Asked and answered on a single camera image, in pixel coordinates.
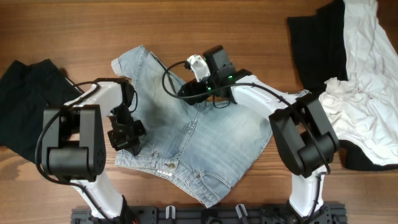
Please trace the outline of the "light blue denim shorts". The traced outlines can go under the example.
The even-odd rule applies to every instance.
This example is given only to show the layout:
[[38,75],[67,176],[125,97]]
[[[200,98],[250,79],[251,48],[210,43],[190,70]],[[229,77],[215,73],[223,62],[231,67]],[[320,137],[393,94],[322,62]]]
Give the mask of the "light blue denim shorts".
[[165,178],[206,207],[229,194],[272,137],[270,123],[241,105],[204,101],[189,105],[167,94],[183,80],[163,80],[165,65],[143,46],[111,63],[117,76],[131,79],[137,91],[132,117],[143,123],[140,153],[121,150],[118,167]]

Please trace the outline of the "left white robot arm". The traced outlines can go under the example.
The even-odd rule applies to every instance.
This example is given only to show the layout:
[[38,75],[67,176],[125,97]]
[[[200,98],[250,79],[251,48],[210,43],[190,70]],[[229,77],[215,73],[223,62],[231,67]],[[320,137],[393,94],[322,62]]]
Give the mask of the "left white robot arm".
[[48,181],[74,188],[89,206],[87,223],[137,223],[125,197],[104,171],[105,140],[116,150],[140,153],[143,124],[129,107],[137,92],[125,78],[97,78],[62,106],[47,108],[35,147],[35,165]]

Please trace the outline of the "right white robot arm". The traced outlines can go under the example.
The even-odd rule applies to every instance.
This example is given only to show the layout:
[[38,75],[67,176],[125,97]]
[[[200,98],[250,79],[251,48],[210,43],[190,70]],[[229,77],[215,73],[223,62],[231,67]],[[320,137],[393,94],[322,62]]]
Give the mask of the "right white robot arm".
[[189,56],[183,65],[195,76],[177,93],[188,104],[219,96],[270,122],[279,156],[292,173],[288,208],[299,223],[319,217],[324,179],[339,144],[318,98],[283,93],[249,70],[237,70],[221,45]]

